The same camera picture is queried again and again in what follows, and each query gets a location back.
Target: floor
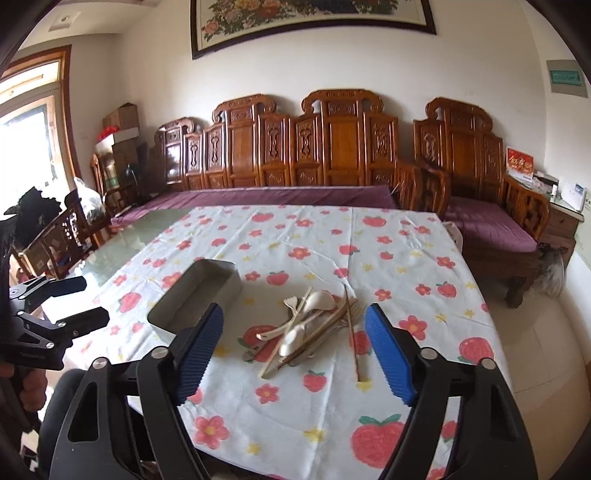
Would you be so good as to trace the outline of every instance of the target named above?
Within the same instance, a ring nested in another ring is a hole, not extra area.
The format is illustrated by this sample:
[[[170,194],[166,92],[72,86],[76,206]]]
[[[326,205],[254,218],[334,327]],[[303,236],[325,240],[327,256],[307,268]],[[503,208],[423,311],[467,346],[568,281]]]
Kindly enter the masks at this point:
[[[547,480],[591,419],[583,357],[557,299],[529,294],[518,309],[510,310],[501,285],[491,282],[480,288],[501,337],[540,480]]]

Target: metal screw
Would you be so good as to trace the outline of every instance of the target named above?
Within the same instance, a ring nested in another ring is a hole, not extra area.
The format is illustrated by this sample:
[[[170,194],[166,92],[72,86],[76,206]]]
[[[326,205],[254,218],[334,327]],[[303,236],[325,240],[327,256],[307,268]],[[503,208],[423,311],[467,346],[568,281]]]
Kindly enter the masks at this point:
[[[432,348],[427,347],[421,350],[421,356],[425,360],[435,360],[437,358],[437,352]]]
[[[156,359],[164,358],[168,355],[168,349],[165,346],[158,346],[154,350],[152,350],[152,353],[150,355],[152,355],[152,358]]]
[[[92,362],[92,368],[100,370],[101,368],[104,368],[108,363],[108,359],[106,359],[104,356],[100,356],[94,362]]]
[[[496,368],[496,363],[492,358],[483,358],[482,366],[487,370],[494,370]]]

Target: wooden chopstick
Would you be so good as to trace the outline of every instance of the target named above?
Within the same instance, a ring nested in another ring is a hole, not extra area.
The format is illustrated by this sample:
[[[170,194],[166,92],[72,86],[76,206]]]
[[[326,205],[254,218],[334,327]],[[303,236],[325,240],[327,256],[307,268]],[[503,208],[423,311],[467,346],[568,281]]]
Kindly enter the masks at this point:
[[[349,293],[347,292],[347,285],[345,285],[345,306],[347,307],[347,325],[349,326],[349,338],[351,347],[353,347],[353,358],[355,359],[355,378],[361,382],[359,375],[359,361],[357,360],[357,349],[355,348],[355,333],[353,331],[353,322],[351,322],[351,307],[349,305]]]
[[[357,302],[357,299],[353,299],[351,304]],[[333,312],[328,319],[319,326],[314,332],[312,332],[305,341],[291,354],[283,357],[279,360],[279,364],[277,365],[277,370],[280,370],[284,366],[286,366],[289,362],[291,362],[295,357],[299,354],[304,352],[314,341],[316,341],[321,335],[326,332],[330,327],[332,327],[336,322],[338,322],[345,313],[346,305],[343,303],[335,312]]]
[[[308,300],[308,297],[310,296],[310,293],[312,293],[312,287],[310,287],[310,288],[308,288],[308,290],[306,290],[306,294],[302,297],[300,304],[297,306],[297,308],[295,310],[294,316],[288,322],[287,326],[285,327],[284,332],[289,332],[291,330],[291,328],[294,326],[297,318],[300,316],[300,312],[304,308],[304,303],[306,303],[306,300]],[[275,359],[275,356],[277,355],[277,352],[279,351],[280,346],[281,346],[281,340],[279,340],[277,342],[277,344],[275,345],[275,348],[273,349],[273,352],[271,353],[271,355],[269,356],[269,358],[265,362],[265,365],[263,365],[263,367],[261,368],[261,371],[259,372],[259,378],[263,378],[263,379],[265,378],[265,375],[267,374],[267,370],[269,369],[269,366],[271,365],[271,363]]]

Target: silver tray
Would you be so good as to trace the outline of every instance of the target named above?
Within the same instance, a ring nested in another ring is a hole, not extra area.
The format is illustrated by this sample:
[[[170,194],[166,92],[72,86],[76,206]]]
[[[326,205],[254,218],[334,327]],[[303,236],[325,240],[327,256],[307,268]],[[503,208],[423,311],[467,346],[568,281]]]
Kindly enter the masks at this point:
[[[164,342],[197,324],[211,303],[227,313],[242,290],[238,268],[221,260],[198,260],[148,312],[148,322]]]

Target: white wall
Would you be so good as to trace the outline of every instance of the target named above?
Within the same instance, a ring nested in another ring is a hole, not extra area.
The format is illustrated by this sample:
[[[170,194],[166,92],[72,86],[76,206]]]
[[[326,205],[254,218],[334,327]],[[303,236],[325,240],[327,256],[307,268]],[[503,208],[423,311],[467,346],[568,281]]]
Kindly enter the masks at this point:
[[[74,147],[82,179],[91,188],[90,159],[102,119],[125,103],[121,91],[118,35],[81,35],[60,38],[19,50],[15,60],[49,48],[72,45],[70,58],[70,112]]]
[[[545,102],[537,52],[519,0],[432,0],[437,36],[391,28],[337,27],[271,35],[191,59],[190,2],[163,0],[122,35],[124,92],[139,104],[152,142],[180,116],[211,122],[216,105],[267,93],[301,113],[310,92],[373,90],[400,118],[401,153],[413,150],[411,123],[436,96],[477,103],[495,132],[544,158]]]
[[[546,154],[544,168],[561,180],[569,179],[591,189],[591,98],[552,93],[547,60],[574,59],[573,54],[548,21],[525,1],[524,12],[531,26],[540,58],[546,98]],[[587,80],[591,96],[591,85]],[[561,302],[573,323],[585,363],[591,362],[591,270],[575,252],[566,274]]]

